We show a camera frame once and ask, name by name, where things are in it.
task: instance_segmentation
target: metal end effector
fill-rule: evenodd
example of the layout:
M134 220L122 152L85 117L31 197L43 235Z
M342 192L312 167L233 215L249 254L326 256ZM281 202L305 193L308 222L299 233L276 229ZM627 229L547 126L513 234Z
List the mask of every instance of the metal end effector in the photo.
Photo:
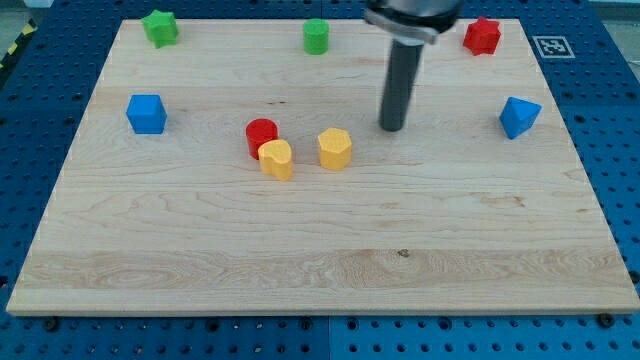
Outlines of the metal end effector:
M380 126L402 129L411 99L422 47L455 24L462 0L369 0L364 20L393 35Z

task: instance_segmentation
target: blue pegboard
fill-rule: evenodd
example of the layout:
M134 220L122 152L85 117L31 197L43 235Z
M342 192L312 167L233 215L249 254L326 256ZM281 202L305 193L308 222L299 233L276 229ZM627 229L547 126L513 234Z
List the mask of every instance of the blue pegboard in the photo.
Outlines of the blue pegboard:
M6 305L122 19L361 18L364 0L59 0L0 92L0 304ZM471 0L463 17L518 18L566 39L534 51L630 270L640 271L640 85L582 0ZM640 358L640 315L15 319L0 359Z

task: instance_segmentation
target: table surface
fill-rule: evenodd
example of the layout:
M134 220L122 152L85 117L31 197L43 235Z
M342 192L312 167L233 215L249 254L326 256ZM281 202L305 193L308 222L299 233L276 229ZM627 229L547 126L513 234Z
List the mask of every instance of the table surface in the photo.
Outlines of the table surface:
M388 36L332 21L181 20L160 50L125 21L8 310L17 315L576 314L639 307L529 43L502 20L495 56L425 49L408 126L376 124ZM165 134L137 136L129 96L159 93ZM543 106L506 139L508 96ZM277 182L246 151L270 117L294 149ZM315 137L351 132L351 165Z

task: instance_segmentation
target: toy block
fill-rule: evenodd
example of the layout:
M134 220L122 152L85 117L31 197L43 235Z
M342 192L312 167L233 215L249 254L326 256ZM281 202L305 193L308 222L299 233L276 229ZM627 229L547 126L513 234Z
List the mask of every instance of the toy block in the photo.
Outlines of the toy block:
M497 21L478 18L474 23L469 24L467 33L462 43L471 53L476 56L480 54L493 54L500 40L500 25Z
M540 113L542 106L510 97L500 114L500 121L509 139L515 139L523 132L529 130L536 117Z
M172 12L153 10L149 16L142 18L142 26L147 39L153 42L156 49L176 44L178 26Z
M329 23L322 19L309 19L302 25L304 51L322 55L329 49Z
M167 112L160 95L132 95L127 117L136 134L162 134Z
M329 128L318 135L320 166L340 171L351 162L351 137L346 130Z
M278 126L269 119L255 119L245 130L249 155L258 160L258 149L262 144L278 138Z
M273 175L280 181L287 181L293 175L291 146L285 140L271 140L258 149L260 170Z

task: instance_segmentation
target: red cylinder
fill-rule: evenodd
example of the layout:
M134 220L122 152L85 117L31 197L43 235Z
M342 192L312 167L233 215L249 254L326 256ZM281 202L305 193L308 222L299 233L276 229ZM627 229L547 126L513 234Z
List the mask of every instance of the red cylinder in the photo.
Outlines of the red cylinder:
M249 155L258 160L258 148L278 138L278 126L269 119L255 119L247 125L246 134Z

